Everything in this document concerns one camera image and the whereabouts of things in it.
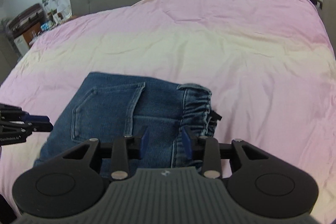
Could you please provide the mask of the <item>blue denim jeans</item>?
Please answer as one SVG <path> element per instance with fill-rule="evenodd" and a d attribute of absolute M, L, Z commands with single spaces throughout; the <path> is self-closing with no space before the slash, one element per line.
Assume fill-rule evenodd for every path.
<path fill-rule="evenodd" d="M 143 159 L 129 168 L 191 166 L 181 132 L 212 137 L 221 116 L 211 107 L 211 91 L 197 84 L 175 84 L 140 76 L 92 72 L 65 107 L 41 148 L 36 165 L 88 140 L 103 143 L 137 135 L 146 127 L 149 143 Z"/>

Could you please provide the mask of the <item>white cabinet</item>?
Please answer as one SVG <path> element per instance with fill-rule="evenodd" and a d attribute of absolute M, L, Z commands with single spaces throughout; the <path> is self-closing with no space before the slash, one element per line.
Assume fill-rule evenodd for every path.
<path fill-rule="evenodd" d="M 17 38 L 15 38 L 14 44 L 22 56 L 24 56 L 30 50 L 29 43 L 26 42 L 25 37 L 23 35 L 20 35 Z"/>

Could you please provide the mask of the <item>dark maroon suitcase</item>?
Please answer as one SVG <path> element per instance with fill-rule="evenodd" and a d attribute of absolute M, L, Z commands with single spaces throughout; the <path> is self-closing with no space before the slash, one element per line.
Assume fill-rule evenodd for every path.
<path fill-rule="evenodd" d="M 15 39 L 35 24 L 45 22 L 45 11 L 40 3 L 36 3 L 10 20 L 5 26 L 5 33 L 9 39 Z"/>

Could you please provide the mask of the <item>pink floral bed cover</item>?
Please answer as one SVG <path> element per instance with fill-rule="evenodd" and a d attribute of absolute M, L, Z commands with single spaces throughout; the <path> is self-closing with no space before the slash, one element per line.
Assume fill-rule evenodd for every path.
<path fill-rule="evenodd" d="M 313 217 L 335 220 L 335 57 L 309 0 L 143 0 L 80 16 L 37 39 L 1 102 L 55 122 L 90 72 L 207 87 L 217 139 L 310 173 Z"/>

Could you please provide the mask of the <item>grey bedside panel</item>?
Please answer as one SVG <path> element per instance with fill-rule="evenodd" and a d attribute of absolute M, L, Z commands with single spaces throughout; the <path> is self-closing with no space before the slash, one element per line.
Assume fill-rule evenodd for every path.
<path fill-rule="evenodd" d="M 323 0 L 322 21 L 325 25 L 331 46 L 335 52 L 335 31 L 336 31 L 336 0 Z"/>

